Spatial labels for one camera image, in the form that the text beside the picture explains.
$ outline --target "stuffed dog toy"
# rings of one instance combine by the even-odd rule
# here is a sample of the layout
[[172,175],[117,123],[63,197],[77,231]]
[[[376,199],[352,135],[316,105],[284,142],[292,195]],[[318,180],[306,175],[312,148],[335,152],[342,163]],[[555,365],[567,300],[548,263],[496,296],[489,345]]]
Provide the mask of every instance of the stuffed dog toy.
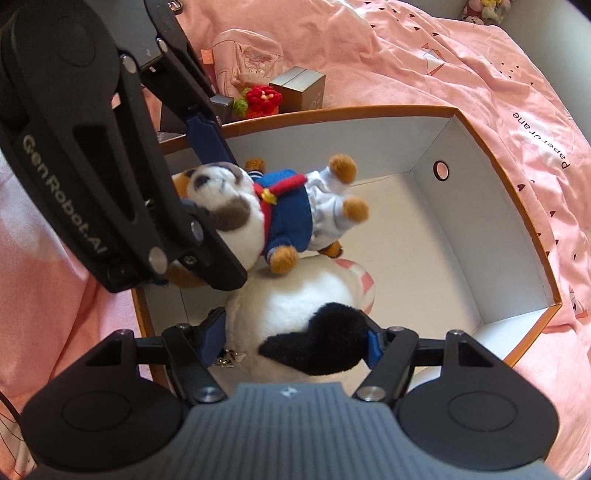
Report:
[[253,270],[225,304],[225,360],[236,368],[217,370],[217,380],[229,391],[241,381],[358,384],[367,369],[349,371],[368,351],[360,311],[370,314],[374,296],[369,273],[340,258],[302,258],[280,277],[268,267]]
[[[343,195],[357,175],[347,155],[334,155],[323,171],[307,175],[293,170],[267,174],[261,159],[249,160],[245,168],[205,164],[179,174],[174,182],[181,197],[210,213],[220,237],[246,270],[261,255],[274,274],[291,271],[298,253],[306,250],[339,257],[339,238],[369,217],[362,199]],[[179,277],[168,276],[185,286],[186,278]]]

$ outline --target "brown paw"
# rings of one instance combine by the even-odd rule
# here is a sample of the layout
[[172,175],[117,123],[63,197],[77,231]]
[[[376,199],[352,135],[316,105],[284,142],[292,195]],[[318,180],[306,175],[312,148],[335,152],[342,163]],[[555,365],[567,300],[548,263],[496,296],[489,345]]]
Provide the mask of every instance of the brown paw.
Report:
[[347,197],[343,202],[343,215],[345,218],[362,223],[369,218],[369,207],[359,197]]
[[194,288],[207,285],[201,278],[193,275],[182,265],[171,264],[165,275],[166,280],[178,288]]
[[269,266],[271,271],[276,274],[286,274],[290,272],[297,264],[300,257],[293,247],[277,247],[271,254]]
[[348,155],[336,154],[329,160],[329,169],[342,183],[353,183],[357,176],[357,165]]
[[343,255],[343,247],[337,240],[328,247],[318,250],[318,253],[321,255],[326,255],[329,258],[339,258],[341,255]]
[[262,158],[251,158],[244,165],[244,170],[246,170],[246,172],[256,170],[265,173],[267,170],[267,164]]

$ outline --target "metal bolt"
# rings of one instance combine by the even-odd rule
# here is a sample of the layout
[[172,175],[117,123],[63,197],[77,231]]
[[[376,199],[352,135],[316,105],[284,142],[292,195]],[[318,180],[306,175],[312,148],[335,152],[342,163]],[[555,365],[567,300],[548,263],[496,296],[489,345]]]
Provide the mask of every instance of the metal bolt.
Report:
[[152,269],[154,269],[158,275],[164,275],[168,270],[168,259],[160,247],[154,247],[150,250],[148,262],[150,262]]
[[166,45],[166,42],[162,38],[157,39],[156,42],[158,42],[158,46],[163,53],[168,52],[168,45]]
[[134,59],[129,55],[123,55],[123,66],[125,67],[125,70],[132,75],[138,71],[138,66],[135,64]]
[[218,387],[203,387],[197,390],[194,397],[200,403],[215,403],[224,397],[224,392]]
[[357,396],[363,401],[382,401],[386,398],[386,391],[382,387],[372,385],[358,389]]
[[191,222],[191,231],[193,232],[193,236],[197,242],[203,242],[203,228],[197,220],[193,220]]

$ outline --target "red scarf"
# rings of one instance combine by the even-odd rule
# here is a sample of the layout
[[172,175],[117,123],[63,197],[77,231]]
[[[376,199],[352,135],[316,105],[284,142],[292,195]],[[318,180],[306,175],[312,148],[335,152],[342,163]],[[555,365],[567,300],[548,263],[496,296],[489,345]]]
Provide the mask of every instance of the red scarf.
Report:
[[267,189],[255,182],[255,193],[261,201],[261,211],[265,219],[265,245],[267,244],[269,231],[271,230],[271,206],[277,205],[277,197],[280,197],[285,192],[304,186],[307,181],[308,178],[305,175],[298,173],[288,179],[278,181]]

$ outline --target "green knitted leaf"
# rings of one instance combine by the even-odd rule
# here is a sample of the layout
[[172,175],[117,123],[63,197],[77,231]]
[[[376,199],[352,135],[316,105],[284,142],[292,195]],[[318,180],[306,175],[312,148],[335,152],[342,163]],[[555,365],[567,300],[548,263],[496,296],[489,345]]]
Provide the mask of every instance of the green knitted leaf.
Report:
[[236,116],[238,118],[246,117],[246,111],[248,110],[248,102],[241,98],[240,100],[236,100],[234,102],[234,111],[236,112]]

